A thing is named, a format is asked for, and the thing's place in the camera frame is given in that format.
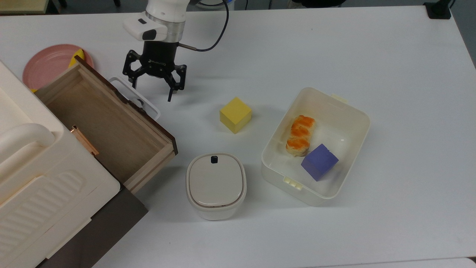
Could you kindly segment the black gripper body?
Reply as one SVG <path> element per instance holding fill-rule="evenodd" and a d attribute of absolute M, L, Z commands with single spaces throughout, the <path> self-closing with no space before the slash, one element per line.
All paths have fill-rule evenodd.
<path fill-rule="evenodd" d="M 158 78 L 172 77 L 177 48 L 177 42 L 145 41 L 143 46 L 145 73 Z"/>

